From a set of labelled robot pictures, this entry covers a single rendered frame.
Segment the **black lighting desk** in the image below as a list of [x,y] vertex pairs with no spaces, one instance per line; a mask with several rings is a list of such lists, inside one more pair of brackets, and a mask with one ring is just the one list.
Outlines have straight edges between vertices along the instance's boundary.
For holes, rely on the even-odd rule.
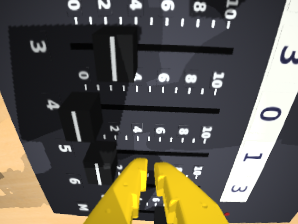
[[167,224],[159,162],[228,223],[298,213],[298,0],[0,0],[0,93],[55,214],[136,158],[133,220]]

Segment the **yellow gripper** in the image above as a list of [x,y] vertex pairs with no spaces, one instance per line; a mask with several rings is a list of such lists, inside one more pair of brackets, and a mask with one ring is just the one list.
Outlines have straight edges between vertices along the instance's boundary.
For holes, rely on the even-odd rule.
[[[147,165],[146,158],[134,159],[83,224],[132,224],[138,218],[140,191],[146,191]],[[154,175],[168,224],[229,224],[219,206],[171,164],[155,163]]]

